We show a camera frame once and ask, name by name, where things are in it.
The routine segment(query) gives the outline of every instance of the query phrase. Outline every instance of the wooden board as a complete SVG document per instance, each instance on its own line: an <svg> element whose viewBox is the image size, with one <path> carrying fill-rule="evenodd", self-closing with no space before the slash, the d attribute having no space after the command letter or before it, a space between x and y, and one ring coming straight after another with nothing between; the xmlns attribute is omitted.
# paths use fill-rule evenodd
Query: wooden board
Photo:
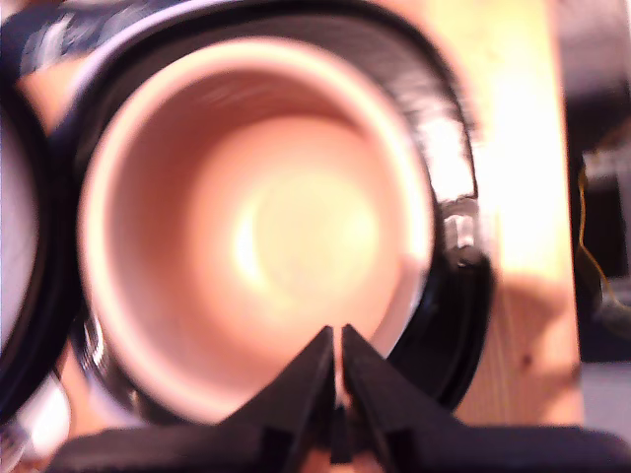
<svg viewBox="0 0 631 473"><path fill-rule="evenodd" d="M457 409L471 424L580 424L579 353L558 51L544 0L383 0L435 42L478 121L480 203L497 272L486 347ZM47 129L81 58L21 81ZM104 426L72 359L73 435Z"/></svg>

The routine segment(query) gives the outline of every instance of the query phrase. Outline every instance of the mug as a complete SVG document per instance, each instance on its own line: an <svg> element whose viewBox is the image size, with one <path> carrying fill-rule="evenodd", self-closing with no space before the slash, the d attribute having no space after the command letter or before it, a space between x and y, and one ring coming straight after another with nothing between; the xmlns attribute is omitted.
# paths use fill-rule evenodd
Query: mug
<svg viewBox="0 0 631 473"><path fill-rule="evenodd" d="M137 386L217 422L326 324L389 353L430 267L432 202L404 118L361 72L294 40L220 42L105 130L79 207L84 290Z"/></svg>
<svg viewBox="0 0 631 473"><path fill-rule="evenodd" d="M25 135L33 140L35 137L24 127L24 121L14 118L23 117L10 107L14 100L3 94L0 107L0 356L6 350L11 361L27 371L28 360L17 355L18 344L13 337L24 337L29 325L34 324L34 299L42 280L42 248L48 242L42 241L47 229L39 227L39 182L31 155L34 148L32 143L25 143ZM9 371L6 366L0 366L2 370ZM22 458L37 460L50 455L67 438L70 407L61 384L49 374L35 387L9 421L0 422L0 472L13 471Z"/></svg>

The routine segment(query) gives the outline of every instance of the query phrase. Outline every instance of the black object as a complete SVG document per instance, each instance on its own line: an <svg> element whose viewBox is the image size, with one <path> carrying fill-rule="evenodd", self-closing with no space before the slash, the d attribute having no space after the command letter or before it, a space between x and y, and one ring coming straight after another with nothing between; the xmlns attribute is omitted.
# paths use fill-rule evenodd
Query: black object
<svg viewBox="0 0 631 473"><path fill-rule="evenodd" d="M50 371L65 343L69 313L79 304L65 284L77 273L70 212L70 176L50 158L48 144L22 95L0 76L3 132L13 131L25 150L35 180L38 238L25 302L0 354L0 425L33 394ZM56 322L57 333L49 332Z"/></svg>
<svg viewBox="0 0 631 473"><path fill-rule="evenodd" d="M60 61L87 54L138 20L177 0L117 0L90 6L40 3L9 17L2 25L0 66L11 81Z"/></svg>
<svg viewBox="0 0 631 473"><path fill-rule="evenodd" d="M631 471L631 448L613 435L569 427L465 426L350 325L342 332L342 361L352 398L346 420L354 457L374 458L386 473ZM333 374L332 329L325 327L272 383L218 426L149 427L74 439L46 471L290 473L307 462L314 468L317 458L327 464L322 453L330 436Z"/></svg>
<svg viewBox="0 0 631 473"><path fill-rule="evenodd" d="M488 259L479 247L472 121L446 64L414 27L367 2L194 3L194 8L189 7L190 2L172 7L172 14L160 15L154 22L150 20L158 15L145 18L144 27L134 35L124 40L115 37L97 50L98 60L92 59L90 75L84 76L73 106L49 138L50 161L56 172L66 178L72 176L67 185L64 183L64 206L59 211L75 215L86 167L107 124L124 101L158 70L200 47L244 36L285 37L327 49L361 70L390 97L406 118L419 158L428 168L435 192L432 266L422 298L389 360L431 397L454 408L468 388L479 360L492 281ZM431 129L437 124L455 132L460 153L433 153L428 145ZM455 187L451 176L441 169L459 169L457 182L463 183L461 188ZM74 217L60 219L57 225L63 226L64 249L71 247L73 251L67 259L74 272L64 273L63 282L65 303L74 307L83 300L74 254ZM51 369L72 318L79 312L45 311L38 318L38 330L46 333L48 344L56 351L43 350L33 338L23 340L24 350L33 360L25 370L37 373L34 379L41 380ZM88 313L85 305L81 313ZM86 332L79 326L81 338ZM118 395L123 405L133 410L137 399L147 401L131 381L128 387L136 392L136 401ZM5 392L8 391L0 382L0 396ZM16 401L0 401L0 419L10 418L17 407ZM164 422L164 418L150 420Z"/></svg>
<svg viewBox="0 0 631 473"><path fill-rule="evenodd" d="M568 177L574 280L581 360L586 363L631 360L631 344L615 336L594 318L600 303L599 275L585 271L578 249L581 216L579 174L583 152L629 118L629 18L624 0L568 0L558 2L558 34L567 125ZM617 191L586 195L588 223L585 243L608 276L626 276L624 232Z"/></svg>
<svg viewBox="0 0 631 473"><path fill-rule="evenodd" d="M608 229L607 234L612 237L615 229L613 224L616 221L620 224L619 235L623 241L621 247L615 248L617 250L615 259L618 260L616 261L617 266L622 266L624 270L616 274L611 271L610 267L602 268L608 281L607 287L600 279L601 276L596 271L594 263L589 261L585 254L577 254L577 259L583 257L584 260L587 260L582 261L583 266L585 266L584 278L588 280L587 275L590 274L590 271L594 276L593 285L596 297L593 319L602 323L616 335L631 340L631 275L629 274L631 232L624 230L631 224L631 167L628 164L631 146L629 146L628 127L623 127L617 131L620 135L617 143L610 143L608 147L598 149L593 153L584 153L583 159L585 162L585 181L590 195L600 197L602 194L605 196L613 194L616 197L615 210L617 210L618 215L611 216L610 213L606 215L606 212L603 212L605 209L602 207L590 207L592 210L597 210L597 212L590 213L590 217L596 214L602 218L600 214L605 214L611 219L605 223L605 227Z"/></svg>

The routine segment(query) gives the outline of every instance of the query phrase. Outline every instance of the white cup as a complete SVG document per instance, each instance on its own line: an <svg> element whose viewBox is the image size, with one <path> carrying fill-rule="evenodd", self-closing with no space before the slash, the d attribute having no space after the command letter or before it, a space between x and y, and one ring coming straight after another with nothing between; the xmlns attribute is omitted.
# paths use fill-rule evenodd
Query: white cup
<svg viewBox="0 0 631 473"><path fill-rule="evenodd" d="M83 187L82 277L130 378L216 422L325 324L387 355L425 283L432 215L375 84L307 44L231 40L167 66L112 119Z"/></svg>

